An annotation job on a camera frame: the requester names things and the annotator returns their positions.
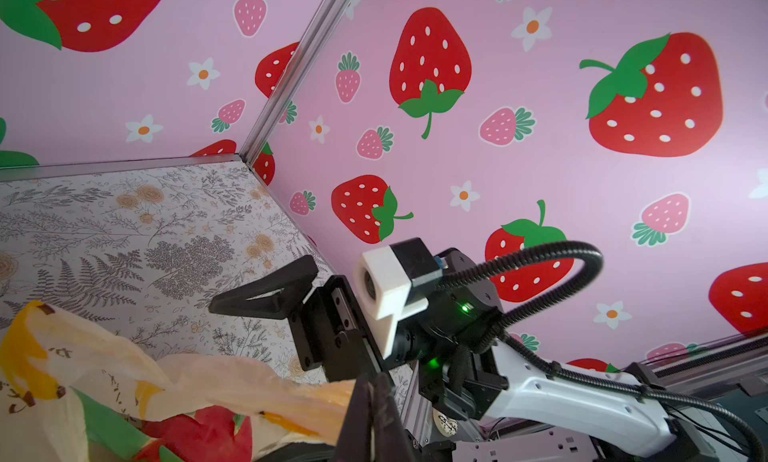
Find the banana print plastic bag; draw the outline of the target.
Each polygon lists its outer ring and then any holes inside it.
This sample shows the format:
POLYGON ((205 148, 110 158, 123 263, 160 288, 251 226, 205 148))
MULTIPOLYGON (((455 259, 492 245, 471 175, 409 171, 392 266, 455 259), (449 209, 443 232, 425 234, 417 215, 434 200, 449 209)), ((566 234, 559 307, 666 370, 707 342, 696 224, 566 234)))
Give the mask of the banana print plastic bag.
POLYGON ((256 461, 293 442, 334 445, 351 382, 301 384, 251 358, 136 344, 62 309, 28 303, 1 334, 5 461, 134 461, 144 422, 211 406, 250 418, 256 461))

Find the pink fake dragon fruit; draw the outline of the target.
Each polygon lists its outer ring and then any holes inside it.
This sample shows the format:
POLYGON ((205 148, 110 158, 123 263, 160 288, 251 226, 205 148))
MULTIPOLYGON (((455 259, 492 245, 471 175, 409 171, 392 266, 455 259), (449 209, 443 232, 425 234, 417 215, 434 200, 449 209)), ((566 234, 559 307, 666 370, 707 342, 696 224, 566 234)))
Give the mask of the pink fake dragon fruit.
POLYGON ((219 406, 181 414, 158 422, 144 422, 141 431, 151 441, 134 461, 161 461, 168 450, 181 461, 244 461, 253 458, 249 417, 219 406))

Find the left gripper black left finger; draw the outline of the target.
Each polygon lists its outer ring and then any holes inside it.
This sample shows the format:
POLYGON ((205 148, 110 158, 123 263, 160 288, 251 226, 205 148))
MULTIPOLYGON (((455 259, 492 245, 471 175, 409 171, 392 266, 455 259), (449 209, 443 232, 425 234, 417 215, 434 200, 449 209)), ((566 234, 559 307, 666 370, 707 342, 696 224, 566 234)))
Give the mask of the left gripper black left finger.
POLYGON ((373 434, 373 386, 362 375, 355 382, 332 460, 371 462, 373 434))

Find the aluminium frame post right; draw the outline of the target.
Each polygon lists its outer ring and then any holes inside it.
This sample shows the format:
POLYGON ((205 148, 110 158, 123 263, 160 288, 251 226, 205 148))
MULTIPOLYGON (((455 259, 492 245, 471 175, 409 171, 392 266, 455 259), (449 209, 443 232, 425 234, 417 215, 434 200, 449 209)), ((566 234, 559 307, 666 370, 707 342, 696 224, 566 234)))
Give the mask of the aluminium frame post right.
POLYGON ((238 155, 251 166, 279 125, 279 118, 288 107, 303 80, 311 71, 317 57, 330 40, 352 0, 322 0, 311 23, 305 30, 296 53, 276 85, 273 95, 266 102, 259 118, 238 155))

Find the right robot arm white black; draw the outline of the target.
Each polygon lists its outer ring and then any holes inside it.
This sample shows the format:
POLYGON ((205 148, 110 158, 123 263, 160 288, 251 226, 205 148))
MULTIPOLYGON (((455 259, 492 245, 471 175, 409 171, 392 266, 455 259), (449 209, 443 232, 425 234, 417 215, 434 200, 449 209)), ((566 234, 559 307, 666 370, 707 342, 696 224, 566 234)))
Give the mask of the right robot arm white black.
POLYGON ((330 381, 418 366, 418 390, 460 421, 531 420, 603 443, 608 461, 713 461, 700 428, 669 413, 689 398, 639 369, 593 375, 535 355, 508 328, 572 297, 600 273, 603 258, 582 242, 546 243, 475 264, 455 249, 432 254, 418 238, 365 252, 352 278, 314 287, 309 256, 216 295, 209 311, 287 320, 306 370, 330 381), (503 312, 492 278, 576 259, 564 285, 503 312))

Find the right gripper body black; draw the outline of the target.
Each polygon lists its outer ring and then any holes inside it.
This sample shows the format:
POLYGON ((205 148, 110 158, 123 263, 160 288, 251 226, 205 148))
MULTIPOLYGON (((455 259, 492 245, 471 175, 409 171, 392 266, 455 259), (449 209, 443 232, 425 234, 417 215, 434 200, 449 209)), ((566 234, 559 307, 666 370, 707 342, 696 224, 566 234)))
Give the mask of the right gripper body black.
POLYGON ((329 382, 374 377, 396 368, 382 357, 357 298, 344 276, 313 288, 288 315, 301 368, 321 369, 329 382))

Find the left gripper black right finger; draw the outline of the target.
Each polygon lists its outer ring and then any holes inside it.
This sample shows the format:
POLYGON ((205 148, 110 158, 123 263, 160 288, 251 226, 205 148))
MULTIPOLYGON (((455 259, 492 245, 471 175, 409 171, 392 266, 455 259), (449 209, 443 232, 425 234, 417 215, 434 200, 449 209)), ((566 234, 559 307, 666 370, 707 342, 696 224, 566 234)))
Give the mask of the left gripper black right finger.
POLYGON ((413 444, 403 428, 393 386, 385 373, 373 379, 373 452, 376 462, 416 462, 413 444))

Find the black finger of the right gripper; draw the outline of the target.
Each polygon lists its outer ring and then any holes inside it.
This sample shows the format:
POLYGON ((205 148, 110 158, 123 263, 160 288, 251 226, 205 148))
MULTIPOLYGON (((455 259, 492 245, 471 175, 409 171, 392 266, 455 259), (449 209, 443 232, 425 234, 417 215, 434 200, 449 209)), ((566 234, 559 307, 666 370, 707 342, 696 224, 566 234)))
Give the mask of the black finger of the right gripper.
POLYGON ((223 316, 284 320, 303 304, 318 273, 315 259, 302 256, 261 279, 216 295, 208 311, 223 316))

